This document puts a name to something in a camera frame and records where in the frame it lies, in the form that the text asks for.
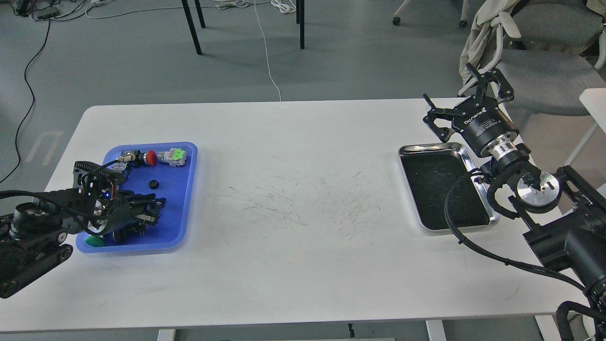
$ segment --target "chair leg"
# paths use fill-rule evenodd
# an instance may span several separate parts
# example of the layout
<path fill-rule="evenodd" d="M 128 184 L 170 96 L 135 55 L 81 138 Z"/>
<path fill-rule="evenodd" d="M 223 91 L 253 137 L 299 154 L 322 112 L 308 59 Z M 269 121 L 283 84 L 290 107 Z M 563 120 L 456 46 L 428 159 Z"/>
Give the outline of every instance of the chair leg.
<path fill-rule="evenodd" d="M 190 28 L 191 38 L 193 39 L 193 45 L 196 47 L 196 53 L 201 56 L 202 49 L 200 48 L 200 42 L 198 41 L 198 34 L 196 34 L 196 27 L 193 25 L 193 19 L 191 18 L 189 3 L 187 2 L 187 0 L 181 0 L 181 3 L 183 4 L 183 12 L 185 12 L 187 25 Z"/>
<path fill-rule="evenodd" d="M 583 147 L 585 147 L 585 145 L 589 142 L 589 139 L 591 138 L 593 133 L 596 131 L 597 127 L 598 127 L 598 122 L 594 121 L 593 124 L 591 125 L 591 127 L 589 127 L 589 129 L 585 133 L 585 136 L 583 136 L 583 138 L 581 138 L 579 144 L 576 145 L 576 147 L 574 148 L 574 150 L 572 151 L 572 153 L 570 154 L 570 156 L 564 163 L 564 166 L 570 166 L 571 163 L 574 162 L 574 159 L 576 159 L 576 157 L 579 156 L 581 149 L 583 149 Z"/>
<path fill-rule="evenodd" d="M 305 0 L 299 0 L 299 40 L 301 50 L 305 50 Z"/>
<path fill-rule="evenodd" d="M 196 3 L 196 11 L 198 12 L 198 19 L 200 19 L 200 26 L 205 29 L 206 23 L 204 23 L 204 15 L 202 15 L 202 7 L 200 6 L 200 0 L 194 0 Z"/>
<path fill-rule="evenodd" d="M 404 9 L 406 9 L 406 6 L 409 5 L 410 1 L 412 0 L 404 0 L 404 2 L 402 2 L 402 4 L 400 5 L 400 7 L 398 7 L 398 10 L 396 11 L 396 13 L 393 14 L 393 24 L 394 25 L 399 25 L 400 24 L 400 15 L 402 14 L 402 12 L 404 12 Z"/>
<path fill-rule="evenodd" d="M 461 21 L 459 21 L 459 26 L 465 27 L 467 26 L 467 13 L 469 12 L 469 0 L 463 0 L 463 8 L 461 9 Z"/>

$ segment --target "scratch marks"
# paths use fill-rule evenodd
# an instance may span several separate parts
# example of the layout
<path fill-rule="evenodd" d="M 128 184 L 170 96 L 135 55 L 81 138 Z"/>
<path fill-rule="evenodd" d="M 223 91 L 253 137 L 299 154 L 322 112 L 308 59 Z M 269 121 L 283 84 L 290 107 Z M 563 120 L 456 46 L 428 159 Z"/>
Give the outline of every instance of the scratch marks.
<path fill-rule="evenodd" d="M 384 199 L 370 171 L 353 170 L 320 177 L 267 174 L 256 184 L 227 186 L 233 214 L 267 238 L 272 234 L 316 229 L 349 241 L 380 226 Z"/>

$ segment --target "gray chair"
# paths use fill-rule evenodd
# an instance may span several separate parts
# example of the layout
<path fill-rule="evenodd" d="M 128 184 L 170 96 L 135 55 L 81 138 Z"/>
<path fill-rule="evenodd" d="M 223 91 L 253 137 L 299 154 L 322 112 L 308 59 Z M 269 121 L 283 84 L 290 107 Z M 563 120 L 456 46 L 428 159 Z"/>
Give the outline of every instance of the gray chair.
<path fill-rule="evenodd" d="M 514 88 L 515 98 L 508 105 L 530 112 L 519 126 L 523 126 L 533 112 L 559 116 L 589 115 L 579 96 L 587 88 L 606 87 L 596 71 L 604 65 L 606 58 L 606 33 L 602 20 L 601 15 L 586 8 L 581 0 L 534 0 L 519 9 L 513 20 L 508 22 L 515 27 L 505 28 L 505 32 L 517 30 L 519 33 L 514 37 L 505 34 L 505 41 L 579 47 L 600 40 L 601 55 L 595 67 L 574 53 L 503 49 L 505 44 L 501 41 L 500 48 L 486 67 L 499 68 Z M 459 94 L 469 85 L 466 84 Z M 594 123 L 566 164 L 574 161 L 596 128 L 597 123 Z"/>
<path fill-rule="evenodd" d="M 404 0 L 404 2 L 400 5 L 400 7 L 398 7 L 398 9 L 396 10 L 396 13 L 393 14 L 393 20 L 391 21 L 392 24 L 394 24 L 395 26 L 400 24 L 400 16 L 402 15 L 402 12 L 404 12 L 404 10 L 406 9 L 406 7 L 408 7 L 408 5 L 410 5 L 410 2 L 412 0 Z M 469 12 L 469 0 L 463 0 L 463 8 L 461 9 L 461 20 L 459 21 L 459 26 L 461 27 L 465 27 L 467 26 L 467 13 Z"/>

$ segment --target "white cable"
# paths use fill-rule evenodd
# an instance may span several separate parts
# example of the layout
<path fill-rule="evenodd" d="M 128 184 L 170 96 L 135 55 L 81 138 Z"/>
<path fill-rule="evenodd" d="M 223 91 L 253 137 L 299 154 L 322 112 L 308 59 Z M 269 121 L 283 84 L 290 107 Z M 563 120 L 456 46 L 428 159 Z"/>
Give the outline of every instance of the white cable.
<path fill-rule="evenodd" d="M 255 15 L 257 16 L 257 22 L 259 23 L 259 29 L 261 29 L 261 34 L 263 35 L 263 43 L 265 44 L 265 60 L 267 60 L 267 73 L 269 74 L 269 79 L 273 83 L 273 86 L 278 90 L 278 96 L 280 97 L 280 102 L 282 101 L 282 92 L 280 88 L 276 85 L 276 82 L 273 81 L 273 77 L 271 76 L 271 69 L 269 68 L 269 54 L 267 53 L 267 40 L 265 40 L 265 33 L 263 33 L 263 28 L 261 27 L 261 20 L 259 19 L 259 13 L 257 13 L 257 0 L 254 0 L 255 5 Z"/>
<path fill-rule="evenodd" d="M 293 4 L 293 0 L 290 0 L 290 4 L 292 6 L 283 4 L 282 0 L 271 0 L 271 5 L 280 9 L 280 13 L 282 14 L 294 13 L 297 10 L 295 4 Z"/>
<path fill-rule="evenodd" d="M 248 0 L 213 0 L 218 2 L 217 9 L 218 10 L 226 10 L 228 8 L 246 8 L 250 6 L 250 1 Z"/>

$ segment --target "black cable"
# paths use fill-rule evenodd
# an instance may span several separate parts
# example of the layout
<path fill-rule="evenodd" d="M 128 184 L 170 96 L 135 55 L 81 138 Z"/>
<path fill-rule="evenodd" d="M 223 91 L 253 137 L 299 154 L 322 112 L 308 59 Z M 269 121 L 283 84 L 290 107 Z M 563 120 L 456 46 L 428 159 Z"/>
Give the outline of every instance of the black cable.
<path fill-rule="evenodd" d="M 13 14 L 18 16 L 17 12 L 15 11 L 15 8 L 13 7 L 13 4 L 10 1 L 8 1 L 8 0 L 0 1 L 0 4 L 8 4 L 10 6 L 10 9 L 13 10 Z"/>
<path fill-rule="evenodd" d="M 74 7 L 74 9 L 73 9 L 73 10 L 72 10 L 70 13 L 68 13 L 68 14 L 64 14 L 64 15 L 60 15 L 60 16 L 56 16 L 56 17 L 54 17 L 54 19 L 61 19 L 61 18 L 65 18 L 66 16 L 68 16 L 68 15 L 70 15 L 70 14 L 74 13 L 75 11 L 78 11 L 80 8 L 82 8 L 82 5 L 84 5 L 84 2 L 85 2 L 85 1 L 86 1 L 86 0 L 82 0 L 82 2 L 80 2 L 80 3 L 79 3 L 77 6 L 76 6 L 76 7 Z"/>
<path fill-rule="evenodd" d="M 558 321 L 558 330 L 562 341 L 574 341 L 574 335 L 572 334 L 572 329 L 570 328 L 570 323 L 567 319 L 568 312 L 570 312 L 571 310 L 589 316 L 593 318 L 594 321 L 606 322 L 606 314 L 604 314 L 603 312 L 578 304 L 576 302 L 566 301 L 560 304 L 560 306 L 558 306 L 558 310 L 556 310 L 556 321 Z M 599 331 L 596 328 L 596 340 L 598 339 L 598 337 L 600 339 L 603 339 L 599 335 Z"/>
<path fill-rule="evenodd" d="M 461 233 L 461 231 L 455 226 L 455 224 L 453 223 L 453 221 L 450 217 L 450 210 L 449 210 L 448 204 L 450 201 L 450 197 L 454 193 L 455 189 L 463 182 L 463 180 L 470 178 L 474 175 L 481 175 L 481 172 L 479 172 L 478 168 L 472 169 L 469 172 L 461 175 L 450 187 L 450 189 L 448 190 L 448 194 L 446 195 L 446 199 L 444 200 L 444 217 L 446 218 L 446 224 L 448 225 L 448 227 L 450 228 L 450 230 L 452 231 L 454 236 L 457 237 L 457 239 L 459 240 L 459 244 L 464 244 L 465 246 L 467 246 L 471 250 L 477 252 L 478 254 L 486 256 L 488 258 L 492 258 L 494 260 L 497 260 L 501 263 L 504 263 L 505 265 L 511 265 L 520 270 L 524 270 L 524 271 L 532 272 L 537 275 L 543 275 L 543 276 L 551 277 L 553 279 L 561 280 L 570 285 L 573 285 L 577 289 L 580 289 L 581 291 L 584 292 L 585 287 L 582 284 L 580 284 L 579 282 L 573 280 L 572 278 L 570 278 L 564 274 L 561 274 L 560 272 L 557 272 L 554 270 L 549 270 L 543 266 L 528 264 L 528 263 L 524 263 L 524 262 L 518 262 L 516 260 L 511 260 L 509 258 L 501 257 L 486 249 L 483 249 L 476 243 L 473 243 L 471 240 L 469 240 L 463 233 Z"/>
<path fill-rule="evenodd" d="M 11 176 L 11 174 L 14 173 L 14 171 L 21 164 L 21 153 L 19 152 L 19 145 L 17 143 L 17 139 L 19 137 L 19 131 L 21 130 L 21 126 L 23 125 L 23 122 L 25 122 L 25 119 L 29 116 L 29 114 L 32 111 L 32 108 L 34 106 L 34 103 L 36 102 L 36 96 L 34 95 L 34 91 L 32 90 L 32 86 L 27 81 L 27 69 L 29 69 L 30 64 L 32 63 L 32 61 L 34 59 L 36 59 L 36 57 L 40 54 L 40 52 L 42 52 L 42 50 L 44 50 L 44 47 L 46 46 L 46 42 L 48 41 L 48 33 L 50 32 L 50 22 L 51 22 L 51 20 L 48 21 L 48 28 L 46 29 L 46 36 L 44 36 L 44 43 L 42 44 L 42 47 L 30 59 L 30 61 L 27 63 L 27 65 L 25 67 L 25 71 L 23 71 L 23 79 L 25 80 L 25 83 L 27 84 L 27 87 L 30 89 L 30 93 L 32 94 L 32 104 L 30 105 L 30 108 L 27 109 L 27 113 L 25 113 L 25 116 L 23 116 L 23 119 L 21 120 L 21 122 L 19 123 L 19 126 L 17 127 L 17 132 L 15 133 L 15 151 L 17 151 L 17 165 L 15 166 L 15 168 L 13 168 L 13 170 L 10 171 L 10 173 L 8 173 L 7 176 L 5 176 L 2 180 L 0 180 L 0 183 L 3 183 L 4 180 L 8 179 L 8 177 Z"/>
<path fill-rule="evenodd" d="M 75 17 L 73 17 L 73 18 L 69 18 L 69 19 L 65 19 L 65 20 L 53 20 L 53 21 L 57 21 L 57 22 L 66 22 L 66 21 L 69 21 L 69 20 L 78 19 L 78 18 L 80 18 L 81 16 L 85 15 L 86 13 L 88 13 L 88 11 L 90 11 L 90 8 L 89 8 L 89 9 L 87 9 L 86 11 L 84 11 L 84 13 L 80 14 L 79 16 L 75 16 Z"/>
<path fill-rule="evenodd" d="M 40 200 L 44 200 L 48 203 L 51 203 L 63 210 L 65 210 L 66 212 L 70 213 L 70 214 L 76 214 L 79 215 L 81 217 L 84 218 L 88 218 L 91 220 L 107 220 L 109 218 L 112 217 L 112 215 L 94 215 L 94 214 L 88 214 L 88 213 L 84 213 L 84 212 L 79 212 L 76 211 L 72 208 L 69 208 L 67 206 L 64 206 L 63 204 L 54 201 L 51 198 L 48 198 L 44 195 L 44 193 L 36 193 L 36 192 L 30 192 L 30 191 L 1 191 L 0 192 L 0 200 L 2 199 L 6 199 L 6 198 L 13 198 L 13 197 L 32 197 L 32 198 L 38 198 Z"/>
<path fill-rule="evenodd" d="M 109 161 L 108 163 L 106 163 L 106 164 L 104 164 L 104 165 L 102 165 L 102 166 L 99 166 L 97 169 L 93 170 L 93 173 L 97 173 L 97 172 L 99 172 L 101 169 L 106 168 L 106 167 L 109 167 L 109 166 L 111 166 L 112 164 L 116 164 L 116 163 L 118 163 L 118 162 L 120 162 L 120 160 L 118 160 L 118 159 L 116 159 L 116 160 L 111 160 L 111 161 Z"/>

